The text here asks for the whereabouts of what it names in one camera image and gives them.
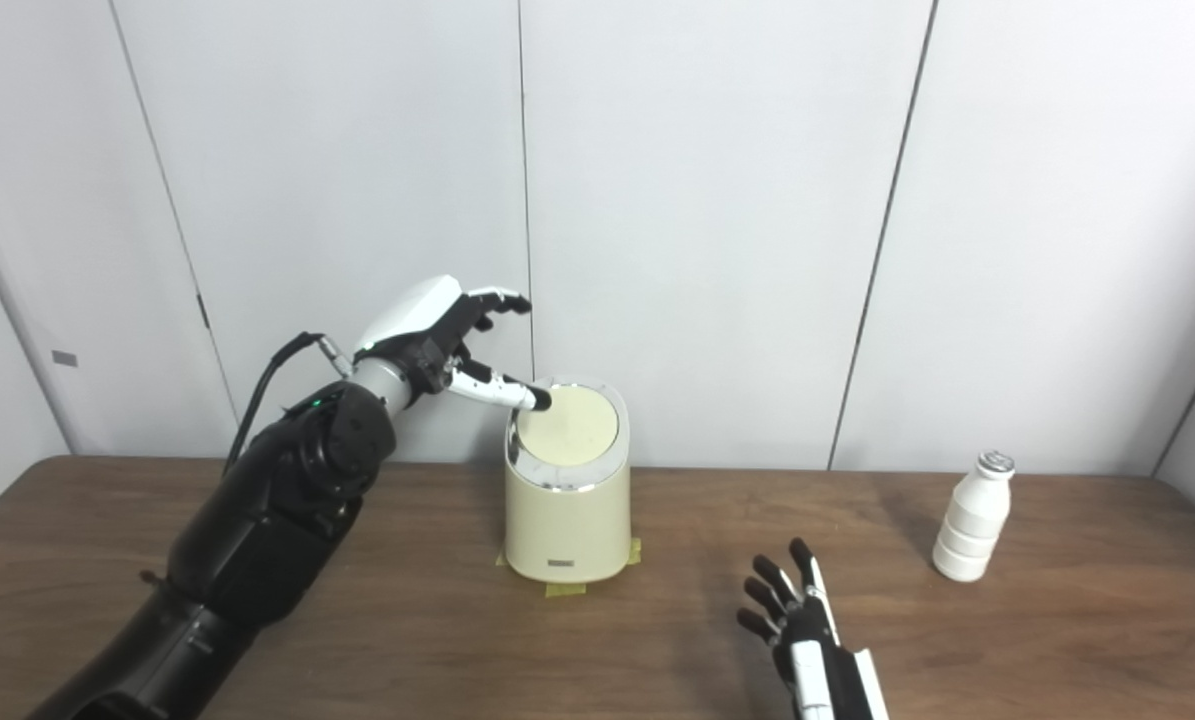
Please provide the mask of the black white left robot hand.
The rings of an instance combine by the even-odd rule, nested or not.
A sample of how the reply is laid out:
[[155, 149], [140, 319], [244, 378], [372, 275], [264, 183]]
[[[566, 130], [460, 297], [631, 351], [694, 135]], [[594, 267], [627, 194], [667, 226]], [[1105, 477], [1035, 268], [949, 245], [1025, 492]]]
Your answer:
[[468, 400], [545, 413], [547, 389], [517, 381], [473, 359], [466, 337], [494, 328], [496, 314], [531, 313], [531, 300], [502, 287], [465, 291], [451, 275], [411, 287], [364, 331], [350, 382], [373, 393], [390, 418], [419, 396], [452, 392]]

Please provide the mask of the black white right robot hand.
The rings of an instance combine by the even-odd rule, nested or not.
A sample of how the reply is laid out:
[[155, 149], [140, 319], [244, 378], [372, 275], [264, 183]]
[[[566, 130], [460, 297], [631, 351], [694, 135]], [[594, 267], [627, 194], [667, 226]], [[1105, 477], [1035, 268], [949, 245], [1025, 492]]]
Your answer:
[[770, 556], [753, 556], [756, 576], [744, 578], [743, 591], [762, 611], [740, 607], [737, 623], [770, 648], [795, 719], [889, 719], [871, 651], [841, 644], [817, 556], [801, 537], [789, 553], [798, 583]]

